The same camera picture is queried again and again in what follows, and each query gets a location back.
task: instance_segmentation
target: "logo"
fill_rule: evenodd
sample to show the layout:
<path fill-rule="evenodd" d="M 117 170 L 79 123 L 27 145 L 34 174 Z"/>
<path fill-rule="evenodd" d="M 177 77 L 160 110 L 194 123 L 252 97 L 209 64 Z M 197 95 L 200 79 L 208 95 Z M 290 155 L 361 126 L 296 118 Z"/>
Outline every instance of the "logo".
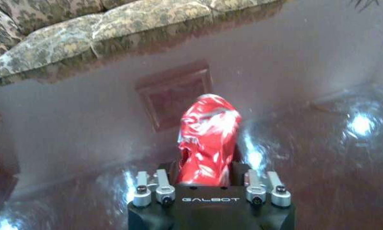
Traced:
<path fill-rule="evenodd" d="M 189 198 L 185 197 L 184 202 L 237 202 L 240 200 L 240 198 Z"/>

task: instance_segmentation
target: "couch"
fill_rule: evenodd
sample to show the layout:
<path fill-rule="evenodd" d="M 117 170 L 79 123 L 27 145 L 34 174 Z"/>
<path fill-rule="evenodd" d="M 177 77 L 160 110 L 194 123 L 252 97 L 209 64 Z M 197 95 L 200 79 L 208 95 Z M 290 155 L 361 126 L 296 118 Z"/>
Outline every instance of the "couch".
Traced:
<path fill-rule="evenodd" d="M 66 78 L 117 54 L 161 52 L 165 46 L 156 46 L 158 42 L 182 42 L 208 28 L 217 31 L 261 20 L 284 2 L 0 0 L 0 86 Z"/>

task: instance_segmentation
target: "bolt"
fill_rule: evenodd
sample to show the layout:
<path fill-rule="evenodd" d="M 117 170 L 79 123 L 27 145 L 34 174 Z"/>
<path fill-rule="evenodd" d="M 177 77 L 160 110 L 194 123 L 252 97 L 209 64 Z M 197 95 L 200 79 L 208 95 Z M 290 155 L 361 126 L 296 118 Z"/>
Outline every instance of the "bolt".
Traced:
<path fill-rule="evenodd" d="M 282 194 L 288 192 L 286 186 L 284 185 L 278 185 L 276 190 L 278 193 L 282 193 Z"/>
<path fill-rule="evenodd" d="M 260 198 L 260 196 L 253 198 L 253 206 L 254 207 L 262 206 L 262 199 Z"/>
<path fill-rule="evenodd" d="M 164 207 L 169 207 L 173 204 L 173 199 L 170 196 L 166 196 L 162 200 Z"/>
<path fill-rule="evenodd" d="M 138 194 L 145 194 L 147 192 L 147 186 L 146 185 L 139 185 L 137 188 Z"/>

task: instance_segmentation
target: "red object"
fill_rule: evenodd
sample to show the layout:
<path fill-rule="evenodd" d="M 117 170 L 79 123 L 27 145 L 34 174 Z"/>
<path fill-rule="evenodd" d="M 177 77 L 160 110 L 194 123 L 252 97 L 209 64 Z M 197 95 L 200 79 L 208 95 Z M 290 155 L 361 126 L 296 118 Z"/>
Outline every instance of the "red object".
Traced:
<path fill-rule="evenodd" d="M 182 117 L 182 150 L 178 183 L 209 186 L 230 185 L 241 115 L 218 95 L 198 98 Z"/>

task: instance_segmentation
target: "metal bracket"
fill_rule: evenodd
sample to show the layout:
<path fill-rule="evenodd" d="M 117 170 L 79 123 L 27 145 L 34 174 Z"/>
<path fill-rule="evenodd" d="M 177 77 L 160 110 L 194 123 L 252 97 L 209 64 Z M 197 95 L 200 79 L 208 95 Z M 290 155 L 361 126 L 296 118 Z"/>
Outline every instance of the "metal bracket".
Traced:
<path fill-rule="evenodd" d="M 268 192 L 261 185 L 261 180 L 257 171 L 250 169 L 248 174 L 249 174 L 250 186 L 246 188 L 246 197 L 249 202 L 254 206 L 260 207 L 264 204 L 264 202 L 266 202 Z"/>
<path fill-rule="evenodd" d="M 177 198 L 176 188 L 169 183 L 166 169 L 158 169 L 157 173 L 160 186 L 156 190 L 156 198 L 165 207 L 169 207 Z"/>
<path fill-rule="evenodd" d="M 281 182 L 277 172 L 268 172 L 268 174 L 273 186 L 272 202 L 280 207 L 289 207 L 292 205 L 292 193 Z"/>
<path fill-rule="evenodd" d="M 147 172 L 138 172 L 138 187 L 134 198 L 134 205 L 146 207 L 153 202 L 153 193 L 147 188 Z"/>

